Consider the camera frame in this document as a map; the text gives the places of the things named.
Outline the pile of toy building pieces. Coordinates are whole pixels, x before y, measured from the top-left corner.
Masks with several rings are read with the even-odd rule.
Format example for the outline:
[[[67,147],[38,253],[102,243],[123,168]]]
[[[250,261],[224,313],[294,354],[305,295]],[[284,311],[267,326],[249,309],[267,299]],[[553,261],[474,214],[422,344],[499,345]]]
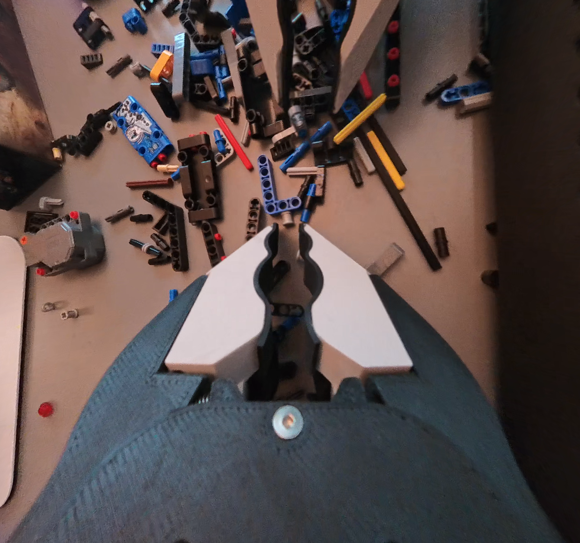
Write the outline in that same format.
[[[494,319],[495,297],[480,281],[489,261],[495,261],[494,240],[484,228],[492,212],[492,162],[489,121],[484,112],[458,114],[456,107],[427,102],[424,94],[436,81],[464,68],[475,43],[475,0],[403,0],[402,2],[402,101],[394,112],[383,108],[374,116],[381,132],[402,157],[407,172],[401,175],[404,187],[398,191],[410,209],[425,238],[437,252],[434,229],[443,228],[448,240],[448,257],[436,260],[441,269],[432,271],[402,220],[379,172],[359,156],[357,146],[369,157],[382,144],[380,133],[372,132],[369,120],[351,139],[336,146],[334,132],[328,133],[315,150],[309,149],[297,166],[314,169],[323,156],[338,163],[325,164],[317,172],[324,177],[321,197],[307,197],[306,179],[315,175],[289,175],[279,169],[283,159],[273,162],[266,141],[250,141],[249,157],[253,171],[233,154],[225,164],[210,164],[216,146],[186,149],[176,153],[181,177],[173,189],[154,186],[152,190],[189,213],[221,206],[222,220],[194,223],[195,237],[189,237],[191,273],[210,268],[202,245],[202,230],[212,223],[214,233],[223,240],[216,249],[232,254],[246,243],[246,218],[250,201],[261,202],[258,229],[273,222],[279,225],[280,253],[289,259],[298,249],[299,212],[294,224],[289,212],[271,216],[264,206],[258,160],[272,166],[277,199],[310,201],[309,224],[363,266],[386,255],[397,256],[395,245],[404,251],[386,271],[383,280],[419,311],[443,335],[456,338],[465,331],[486,328]]]

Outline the orange toy brick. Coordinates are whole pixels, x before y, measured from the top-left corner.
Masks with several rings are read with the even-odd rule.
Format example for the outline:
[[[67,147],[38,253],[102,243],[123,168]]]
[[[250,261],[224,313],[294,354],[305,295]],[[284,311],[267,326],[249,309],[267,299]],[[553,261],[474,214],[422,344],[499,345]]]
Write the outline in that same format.
[[[167,50],[163,51],[150,70],[152,82],[159,83],[161,80],[170,81],[173,74],[173,66],[174,54]]]

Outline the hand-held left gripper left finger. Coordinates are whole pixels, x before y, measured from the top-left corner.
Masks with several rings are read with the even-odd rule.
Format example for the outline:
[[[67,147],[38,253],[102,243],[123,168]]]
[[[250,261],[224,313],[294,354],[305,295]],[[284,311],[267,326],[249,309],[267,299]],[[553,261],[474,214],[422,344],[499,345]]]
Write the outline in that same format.
[[[268,294],[279,227],[266,227],[206,275],[165,358],[169,371],[247,382],[250,399],[273,398],[279,358]]]

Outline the grey desk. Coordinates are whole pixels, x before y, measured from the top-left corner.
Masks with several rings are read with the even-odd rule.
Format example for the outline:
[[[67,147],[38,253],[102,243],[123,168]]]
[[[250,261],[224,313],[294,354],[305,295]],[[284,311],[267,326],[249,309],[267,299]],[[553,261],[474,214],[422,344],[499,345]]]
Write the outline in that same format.
[[[211,114],[185,106],[172,123],[144,80],[128,69],[115,79],[105,74],[126,54],[146,63],[152,41],[170,43],[179,31],[175,18],[155,10],[146,20],[149,34],[133,36],[121,21],[129,0],[94,2],[114,41],[103,46],[105,64],[90,71],[79,65],[86,47],[72,29],[81,0],[11,2],[55,136],[77,133],[88,113],[127,95],[146,105],[173,142],[188,133],[212,133]],[[496,262],[485,229],[496,216],[489,111],[458,117],[455,109],[423,104],[424,94],[449,75],[469,81],[465,70],[477,50],[477,32],[477,0],[403,0],[401,104],[376,115],[407,166],[402,195],[420,228],[430,243],[434,228],[446,230],[451,255],[442,270],[430,270],[378,175],[368,175],[363,165],[359,188],[347,167],[328,170],[324,201],[311,224],[363,266],[398,244],[405,255],[387,283],[445,338],[495,402],[497,306],[480,281]],[[132,237],[149,242],[150,226],[122,220],[104,223],[103,233],[102,263],[52,278],[28,273],[18,475],[1,510],[4,530],[44,488],[83,406],[118,354],[168,303],[171,288],[182,291],[210,270],[196,227],[187,226],[187,273],[149,266],[129,244]]]

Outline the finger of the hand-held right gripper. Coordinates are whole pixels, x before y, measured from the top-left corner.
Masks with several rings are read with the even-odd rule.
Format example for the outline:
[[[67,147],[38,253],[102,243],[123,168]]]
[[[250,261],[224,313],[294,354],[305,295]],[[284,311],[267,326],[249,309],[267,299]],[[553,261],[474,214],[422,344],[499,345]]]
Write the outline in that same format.
[[[252,21],[272,97],[288,124],[291,90],[294,31],[291,0],[245,0]]]
[[[339,40],[333,112],[359,81],[400,0],[350,0],[350,15]]]

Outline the grey toy motor block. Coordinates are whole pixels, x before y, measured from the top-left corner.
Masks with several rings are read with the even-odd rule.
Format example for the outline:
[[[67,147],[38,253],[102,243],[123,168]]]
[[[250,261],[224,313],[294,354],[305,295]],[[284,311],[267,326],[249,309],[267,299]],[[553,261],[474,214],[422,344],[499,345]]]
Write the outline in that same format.
[[[41,277],[83,270],[102,262],[105,240],[89,213],[72,211],[20,237],[25,260]]]

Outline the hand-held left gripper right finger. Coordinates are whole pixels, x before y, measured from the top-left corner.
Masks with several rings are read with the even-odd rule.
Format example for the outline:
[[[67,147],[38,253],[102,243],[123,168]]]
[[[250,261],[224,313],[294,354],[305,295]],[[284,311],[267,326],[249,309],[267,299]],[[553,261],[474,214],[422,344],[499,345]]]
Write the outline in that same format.
[[[336,394],[350,378],[409,373],[413,361],[367,270],[309,225],[299,227],[299,250],[311,294],[304,318],[313,376],[323,390]]]

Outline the toy truck cardboard box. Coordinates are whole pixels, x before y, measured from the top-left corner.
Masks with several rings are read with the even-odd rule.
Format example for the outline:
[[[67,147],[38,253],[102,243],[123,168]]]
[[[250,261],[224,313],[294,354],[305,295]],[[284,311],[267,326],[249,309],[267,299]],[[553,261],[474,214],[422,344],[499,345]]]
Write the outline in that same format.
[[[1,0],[1,210],[50,179],[52,130],[11,0]]]

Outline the blue printed toy panel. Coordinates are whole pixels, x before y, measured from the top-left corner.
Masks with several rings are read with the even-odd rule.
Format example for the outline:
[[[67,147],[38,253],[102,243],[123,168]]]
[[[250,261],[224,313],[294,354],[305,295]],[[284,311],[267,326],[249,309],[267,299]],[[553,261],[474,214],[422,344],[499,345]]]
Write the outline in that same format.
[[[114,123],[136,153],[152,168],[166,164],[175,148],[141,103],[128,95],[111,114]]]

